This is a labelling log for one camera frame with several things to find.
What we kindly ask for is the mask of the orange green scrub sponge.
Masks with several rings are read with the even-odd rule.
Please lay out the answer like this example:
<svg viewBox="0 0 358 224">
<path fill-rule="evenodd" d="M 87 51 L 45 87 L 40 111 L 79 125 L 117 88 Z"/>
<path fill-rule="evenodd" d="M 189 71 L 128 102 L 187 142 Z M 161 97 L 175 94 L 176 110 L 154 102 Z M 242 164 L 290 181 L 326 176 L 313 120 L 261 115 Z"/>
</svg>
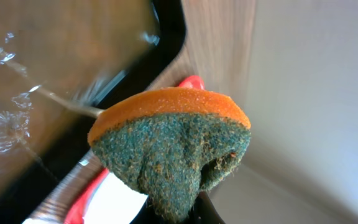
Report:
<svg viewBox="0 0 358 224">
<path fill-rule="evenodd" d="M 229 97 L 171 87 L 136 94 L 101 112 L 88 143 L 102 165 L 146 194 L 171 223 L 188 216 L 240 163 L 251 123 Z"/>
</svg>

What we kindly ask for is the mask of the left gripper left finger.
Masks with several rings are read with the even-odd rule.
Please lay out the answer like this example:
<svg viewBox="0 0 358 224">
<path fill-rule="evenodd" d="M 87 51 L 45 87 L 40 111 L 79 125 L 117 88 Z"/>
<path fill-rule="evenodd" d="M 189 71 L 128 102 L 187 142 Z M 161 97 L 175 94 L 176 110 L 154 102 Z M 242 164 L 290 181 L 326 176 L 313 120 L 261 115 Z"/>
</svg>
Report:
<svg viewBox="0 0 358 224">
<path fill-rule="evenodd" d="M 152 202 L 148 198 L 135 218 L 130 224 L 153 224 L 154 223 L 154 208 Z"/>
</svg>

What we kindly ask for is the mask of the light blue plate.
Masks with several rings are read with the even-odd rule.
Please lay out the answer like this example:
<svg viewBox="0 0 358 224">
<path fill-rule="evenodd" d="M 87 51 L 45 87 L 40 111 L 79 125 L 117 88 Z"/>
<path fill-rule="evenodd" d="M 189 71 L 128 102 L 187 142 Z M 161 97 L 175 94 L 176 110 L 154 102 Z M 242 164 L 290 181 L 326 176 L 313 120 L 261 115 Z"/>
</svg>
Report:
<svg viewBox="0 0 358 224">
<path fill-rule="evenodd" d="M 88 203 L 85 223 L 130 223 L 147 200 L 109 173 Z"/>
</svg>

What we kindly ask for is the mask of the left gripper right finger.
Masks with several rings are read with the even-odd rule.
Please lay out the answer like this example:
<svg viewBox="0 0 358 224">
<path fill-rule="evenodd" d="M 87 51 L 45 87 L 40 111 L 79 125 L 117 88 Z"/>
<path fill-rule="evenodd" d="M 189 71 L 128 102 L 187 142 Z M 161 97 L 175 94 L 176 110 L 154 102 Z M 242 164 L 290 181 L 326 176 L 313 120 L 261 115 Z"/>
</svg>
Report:
<svg viewBox="0 0 358 224">
<path fill-rule="evenodd" d="M 206 192 L 200 192 L 194 204 L 195 224 L 225 224 Z"/>
</svg>

